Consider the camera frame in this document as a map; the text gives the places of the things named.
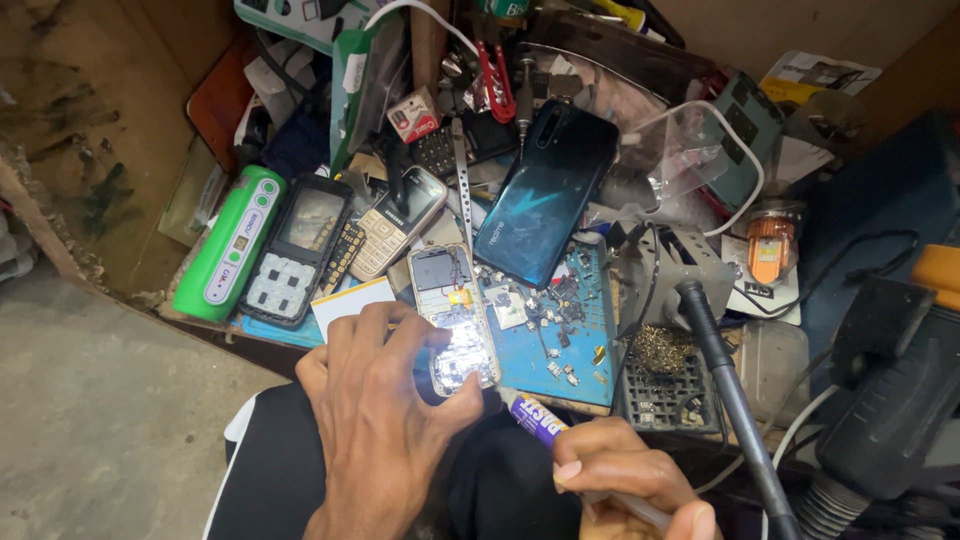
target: concrete floor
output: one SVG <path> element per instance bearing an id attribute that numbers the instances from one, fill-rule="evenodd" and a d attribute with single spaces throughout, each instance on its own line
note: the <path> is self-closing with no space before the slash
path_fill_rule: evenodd
<path id="1" fill-rule="evenodd" d="M 0 538 L 200 538 L 224 427 L 285 382 L 49 262 L 0 284 Z"/>

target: blue phone back cover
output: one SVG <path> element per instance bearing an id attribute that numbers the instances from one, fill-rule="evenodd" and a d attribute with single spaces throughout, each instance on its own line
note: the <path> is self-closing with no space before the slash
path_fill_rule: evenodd
<path id="1" fill-rule="evenodd" d="M 563 114 L 541 137 L 554 110 Z M 557 101 L 540 109 L 517 160 L 480 231 L 473 253 L 539 288 L 546 287 L 566 243 L 616 156 L 619 130 Z"/>

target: hand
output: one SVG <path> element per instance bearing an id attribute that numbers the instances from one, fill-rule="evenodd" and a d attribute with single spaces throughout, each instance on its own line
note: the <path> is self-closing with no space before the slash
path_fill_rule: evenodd
<path id="1" fill-rule="evenodd" d="M 387 325 L 399 323 L 392 335 Z M 483 414 L 478 373 L 442 405 L 423 402 L 413 379 L 440 330 L 402 302 L 382 302 L 330 323 L 329 343 L 297 363 L 324 443 L 326 499 L 304 539 L 400 537 L 413 522 L 450 438 Z"/>
<path id="2" fill-rule="evenodd" d="M 650 450 L 626 420 L 597 418 L 566 430 L 553 445 L 557 490 L 618 491 L 638 495 L 673 514 L 665 540 L 713 540 L 713 507 L 700 501 L 669 455 Z M 616 499 L 587 504 L 581 540 L 657 538 L 654 526 Z"/>

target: purple label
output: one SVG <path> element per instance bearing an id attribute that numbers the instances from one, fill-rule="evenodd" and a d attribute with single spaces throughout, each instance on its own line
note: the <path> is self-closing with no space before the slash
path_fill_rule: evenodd
<path id="1" fill-rule="evenodd" d="M 564 424 L 543 404 L 530 394 L 520 393 L 514 404 L 510 405 L 510 414 L 524 429 L 534 434 L 546 446 L 553 446 L 553 439 L 570 427 Z"/>

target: solder paste tube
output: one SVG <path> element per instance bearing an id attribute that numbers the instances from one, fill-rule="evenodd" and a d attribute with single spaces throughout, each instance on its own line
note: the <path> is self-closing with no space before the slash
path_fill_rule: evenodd
<path id="1" fill-rule="evenodd" d="M 550 412 L 542 403 L 530 394 L 520 392 L 514 388 L 499 386 L 500 398 L 510 409 L 510 415 L 523 428 L 536 436 L 540 442 L 553 448 L 553 441 L 561 431 L 569 430 L 557 415 Z M 581 494 L 584 504 L 593 504 L 603 501 L 607 497 L 614 497 L 634 513 L 637 518 L 651 523 L 663 533 L 670 527 L 671 517 L 654 508 L 646 499 L 637 495 L 629 495 L 616 491 L 593 491 Z"/>

